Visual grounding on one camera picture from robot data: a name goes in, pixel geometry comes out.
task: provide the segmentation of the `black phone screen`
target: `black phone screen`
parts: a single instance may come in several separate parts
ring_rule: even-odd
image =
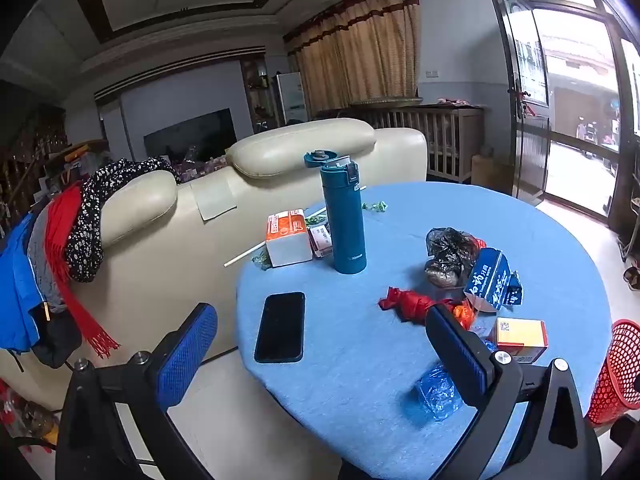
[[[302,359],[305,295],[302,292],[272,294],[264,302],[255,360],[259,363],[292,363]]]

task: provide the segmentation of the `sofa headrest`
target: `sofa headrest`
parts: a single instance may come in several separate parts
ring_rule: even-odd
[[[134,178],[102,207],[100,234],[104,248],[144,227],[169,211],[178,186],[168,171],[152,171]]]
[[[236,170],[250,178],[272,176],[305,167],[305,153],[331,150],[358,155],[376,143],[371,126],[357,119],[326,119],[292,124],[236,142],[227,152]]]

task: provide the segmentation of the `cream leather sofa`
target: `cream leather sofa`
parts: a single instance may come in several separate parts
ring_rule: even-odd
[[[105,257],[92,283],[76,294],[121,345],[100,359],[84,344],[69,359],[85,356],[97,366],[121,364],[141,349],[152,350],[200,301],[218,311],[218,334],[207,358],[236,346],[236,276],[250,256],[223,264],[264,240],[267,216],[322,201],[318,169],[304,167],[306,152],[326,149],[351,155],[366,186],[424,181],[427,147],[417,130],[373,130],[354,119],[287,126],[240,140],[229,150],[232,166],[176,186],[167,172],[140,176],[102,210]],[[234,208],[203,221],[202,206]],[[64,401],[70,371],[52,370],[32,353],[0,352],[0,376],[26,398],[52,409]]]

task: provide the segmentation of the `orange box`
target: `orange box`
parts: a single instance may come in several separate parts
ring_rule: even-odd
[[[302,209],[270,215],[267,222],[266,245],[273,267],[313,259]]]
[[[533,363],[548,347],[545,322],[497,317],[490,339],[519,363]]]

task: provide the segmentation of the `blue round table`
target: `blue round table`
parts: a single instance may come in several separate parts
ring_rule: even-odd
[[[374,478],[424,480],[449,454],[475,409],[463,406],[435,422],[418,404],[414,383],[437,361],[423,326],[401,322],[377,302],[387,287],[419,288],[425,236],[451,226],[503,250],[524,288],[522,306],[502,317],[542,319],[548,349],[570,365],[583,413],[610,341],[607,295],[593,261],[573,235],[524,202],[475,186],[414,182],[367,188],[362,201],[383,200],[384,213],[363,211],[367,268],[336,272],[331,257],[277,269],[247,263],[238,281],[238,341],[248,370],[308,430]],[[313,212],[320,206],[310,208]],[[264,300],[306,295],[304,353],[291,364],[259,364],[255,342]],[[473,326],[489,332],[495,316]],[[496,474],[524,415],[519,404],[489,462]]]

